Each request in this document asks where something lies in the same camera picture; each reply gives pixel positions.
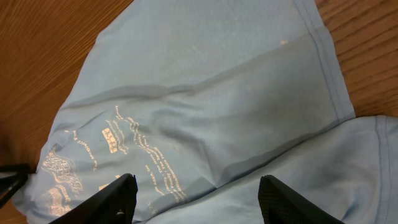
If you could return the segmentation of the light blue printed t-shirt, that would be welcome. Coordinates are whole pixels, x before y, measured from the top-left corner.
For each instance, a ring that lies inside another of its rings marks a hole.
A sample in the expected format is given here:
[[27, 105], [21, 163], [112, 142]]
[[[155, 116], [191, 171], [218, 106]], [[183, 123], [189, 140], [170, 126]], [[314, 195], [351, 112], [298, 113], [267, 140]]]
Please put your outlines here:
[[12, 201], [49, 223], [125, 173], [134, 223], [261, 223], [267, 174], [344, 223], [396, 223], [397, 119], [355, 117], [313, 1], [134, 1]]

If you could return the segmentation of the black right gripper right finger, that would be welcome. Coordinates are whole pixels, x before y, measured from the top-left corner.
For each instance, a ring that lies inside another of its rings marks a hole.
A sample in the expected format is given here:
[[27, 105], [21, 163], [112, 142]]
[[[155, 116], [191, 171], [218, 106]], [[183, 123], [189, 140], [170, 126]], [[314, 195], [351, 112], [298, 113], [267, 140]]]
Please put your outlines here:
[[261, 177], [258, 201], [265, 224], [343, 224], [273, 175]]

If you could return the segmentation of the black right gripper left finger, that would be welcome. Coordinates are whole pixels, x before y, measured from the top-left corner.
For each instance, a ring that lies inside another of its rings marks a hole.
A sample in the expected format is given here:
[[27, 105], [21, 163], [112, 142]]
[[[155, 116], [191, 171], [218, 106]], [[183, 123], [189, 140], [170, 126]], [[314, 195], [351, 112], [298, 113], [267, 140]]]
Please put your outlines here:
[[124, 174], [50, 224], [131, 224], [137, 191], [136, 177]]

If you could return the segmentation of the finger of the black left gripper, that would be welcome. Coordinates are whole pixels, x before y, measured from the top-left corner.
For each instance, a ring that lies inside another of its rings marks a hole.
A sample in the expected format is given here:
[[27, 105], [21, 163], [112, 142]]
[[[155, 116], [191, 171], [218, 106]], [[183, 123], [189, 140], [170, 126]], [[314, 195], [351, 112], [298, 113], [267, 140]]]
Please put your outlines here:
[[29, 172], [28, 164], [1, 166], [1, 208], [27, 182]]

